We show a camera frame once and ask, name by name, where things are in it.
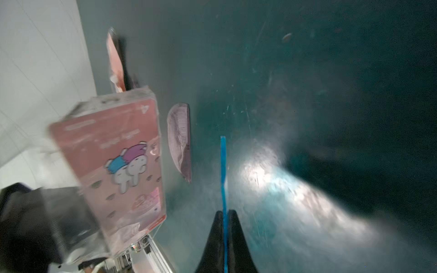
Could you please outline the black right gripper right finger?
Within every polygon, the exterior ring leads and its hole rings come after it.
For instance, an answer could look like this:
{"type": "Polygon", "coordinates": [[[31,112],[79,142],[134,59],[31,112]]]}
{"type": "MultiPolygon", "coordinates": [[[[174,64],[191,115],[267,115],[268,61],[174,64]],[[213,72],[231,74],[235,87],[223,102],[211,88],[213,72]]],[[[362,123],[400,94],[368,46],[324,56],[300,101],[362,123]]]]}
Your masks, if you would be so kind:
{"type": "Polygon", "coordinates": [[[228,272],[258,273],[235,210],[228,212],[228,272]]]}

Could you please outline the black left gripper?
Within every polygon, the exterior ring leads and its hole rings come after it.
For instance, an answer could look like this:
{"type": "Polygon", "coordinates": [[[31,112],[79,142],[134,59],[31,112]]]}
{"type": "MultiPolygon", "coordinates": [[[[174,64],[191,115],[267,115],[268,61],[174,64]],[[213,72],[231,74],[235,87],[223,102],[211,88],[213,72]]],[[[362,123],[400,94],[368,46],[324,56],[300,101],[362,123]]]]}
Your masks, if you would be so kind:
{"type": "Polygon", "coordinates": [[[77,187],[1,190],[1,272],[83,270],[102,262],[102,233],[77,187]]]}

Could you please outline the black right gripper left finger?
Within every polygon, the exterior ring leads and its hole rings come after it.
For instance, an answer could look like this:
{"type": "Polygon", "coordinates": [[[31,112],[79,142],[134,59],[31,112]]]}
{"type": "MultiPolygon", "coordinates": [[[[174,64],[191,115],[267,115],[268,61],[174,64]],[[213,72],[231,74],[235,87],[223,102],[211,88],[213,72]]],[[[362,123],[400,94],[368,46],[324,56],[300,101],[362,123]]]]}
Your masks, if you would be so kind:
{"type": "Polygon", "coordinates": [[[223,213],[217,211],[195,273],[223,273],[224,251],[223,213]]]}

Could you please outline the pink package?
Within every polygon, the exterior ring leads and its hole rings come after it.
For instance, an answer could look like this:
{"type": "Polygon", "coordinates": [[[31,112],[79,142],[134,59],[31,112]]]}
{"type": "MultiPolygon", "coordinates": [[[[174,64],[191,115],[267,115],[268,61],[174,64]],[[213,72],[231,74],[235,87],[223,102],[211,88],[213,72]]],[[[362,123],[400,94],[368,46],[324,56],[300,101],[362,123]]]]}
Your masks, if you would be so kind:
{"type": "Polygon", "coordinates": [[[94,97],[49,132],[112,255],[164,222],[159,111],[150,88],[94,97]]]}

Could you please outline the pink ruler set plastic bag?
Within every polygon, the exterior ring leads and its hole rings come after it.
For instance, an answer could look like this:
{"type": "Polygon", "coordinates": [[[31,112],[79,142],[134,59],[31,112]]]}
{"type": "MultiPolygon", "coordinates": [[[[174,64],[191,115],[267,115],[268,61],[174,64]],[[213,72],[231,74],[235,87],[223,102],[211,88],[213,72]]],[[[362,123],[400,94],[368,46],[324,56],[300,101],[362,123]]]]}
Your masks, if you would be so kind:
{"type": "Polygon", "coordinates": [[[109,60],[109,80],[113,92],[123,93],[130,90],[130,77],[126,71],[119,37],[112,27],[107,33],[106,48],[109,60]]]}

